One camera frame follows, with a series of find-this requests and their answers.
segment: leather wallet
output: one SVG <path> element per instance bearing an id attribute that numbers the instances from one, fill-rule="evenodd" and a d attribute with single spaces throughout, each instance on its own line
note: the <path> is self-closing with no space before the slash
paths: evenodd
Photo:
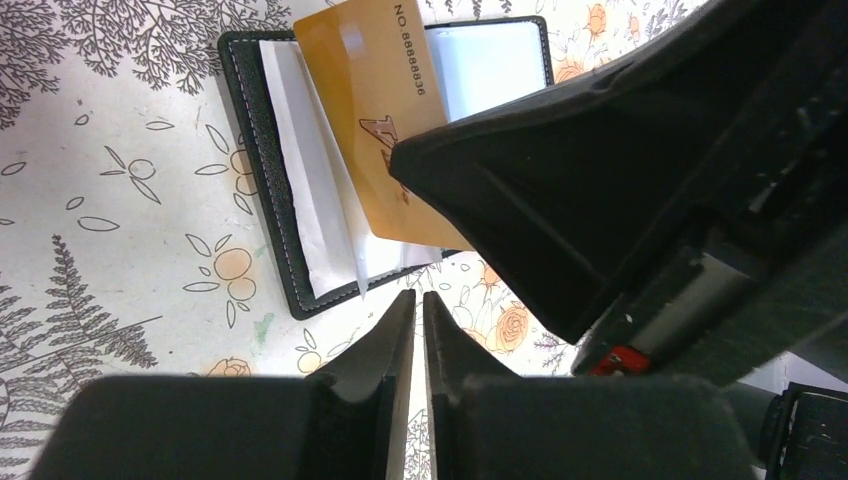
<path id="1" fill-rule="evenodd" d="M 541 17 L 519 17 L 483 22 L 458 22 L 427 28 L 453 27 L 507 22 L 533 22 L 539 27 L 547 84 L 553 83 L 547 29 Z M 271 245 L 280 271 L 286 301 L 292 317 L 306 320 L 328 308 L 359 295 L 355 281 L 316 298 L 309 281 L 309 270 L 298 235 L 291 187 L 288 182 L 274 110 L 271 104 L 260 53 L 260 41 L 293 41 L 292 31 L 226 32 L 218 40 L 224 77 L 230 91 L 247 156 L 253 167 L 259 200 Z M 447 257 L 455 251 L 445 251 Z M 401 278 L 420 267 L 391 272 L 373 279 L 369 289 Z"/>

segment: red component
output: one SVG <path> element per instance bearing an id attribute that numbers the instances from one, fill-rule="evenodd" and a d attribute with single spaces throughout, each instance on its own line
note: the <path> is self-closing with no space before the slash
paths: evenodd
<path id="1" fill-rule="evenodd" d="M 618 346 L 589 372 L 589 375 L 607 376 L 616 372 L 639 374 L 651 366 L 651 359 L 631 347 Z"/>

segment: logo on card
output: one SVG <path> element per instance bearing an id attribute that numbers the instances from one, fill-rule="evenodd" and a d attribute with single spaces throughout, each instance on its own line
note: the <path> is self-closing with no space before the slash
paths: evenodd
<path id="1" fill-rule="evenodd" d="M 380 153 L 383 155 L 383 163 L 386 165 L 386 171 L 388 171 L 392 163 L 391 152 L 397 143 L 397 132 L 392 117 L 386 115 L 386 118 L 382 120 L 361 119 L 359 126 L 388 148 L 388 151 L 380 149 Z M 398 183 L 398 185 L 401 188 L 400 196 L 403 203 L 409 205 L 409 190 L 401 183 Z"/>

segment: gold card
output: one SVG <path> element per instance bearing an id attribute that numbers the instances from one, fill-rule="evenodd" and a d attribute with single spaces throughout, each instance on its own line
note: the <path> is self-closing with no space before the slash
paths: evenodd
<path id="1" fill-rule="evenodd" d="M 388 172 L 395 143 L 447 123 L 416 0 L 348 0 L 294 32 L 374 234 L 471 250 Z"/>

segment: tablecloth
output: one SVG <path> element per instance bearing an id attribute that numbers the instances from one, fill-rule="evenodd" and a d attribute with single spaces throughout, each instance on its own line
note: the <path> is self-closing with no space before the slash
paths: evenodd
<path id="1" fill-rule="evenodd" d="M 543 15 L 565 81 L 644 45 L 701 3 L 420 6 L 426 23 Z M 419 301 L 438 291 L 462 328 L 516 372 L 567 372 L 574 348 L 473 253 L 308 321 L 289 315 L 214 44 L 223 31 L 290 28 L 331 4 L 0 1 L 0 480 L 26 476 L 64 405 L 92 379 L 308 374 L 405 288 Z M 492 59 L 492 75 L 504 68 Z M 558 281 L 558 272 L 540 275 Z M 410 479 L 429 478 L 420 335 L 419 322 Z"/>

